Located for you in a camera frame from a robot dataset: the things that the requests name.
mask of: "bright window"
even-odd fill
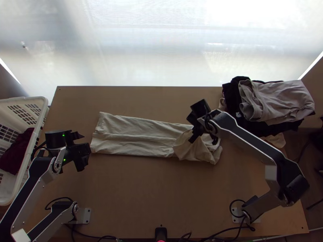
[[[0,0],[0,58],[31,96],[56,86],[297,79],[323,51],[321,0]]]

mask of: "grey shirt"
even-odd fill
[[[266,84],[245,80],[238,87],[240,110],[249,121],[294,122],[314,111],[314,101],[301,80]]]

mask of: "white laundry basket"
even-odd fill
[[[33,127],[28,147],[17,175],[0,169],[0,206],[10,204],[28,178],[30,155],[48,113],[45,97],[21,97],[0,100],[0,156],[16,140],[18,134]]]

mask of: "beige pants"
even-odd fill
[[[222,147],[212,145],[208,134],[191,144],[192,126],[100,112],[92,135],[92,152],[139,156],[171,157],[216,164]]]

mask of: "dark red cloth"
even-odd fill
[[[28,128],[23,134],[19,134],[16,141],[0,157],[0,169],[16,175],[25,156],[27,146],[34,128]]]

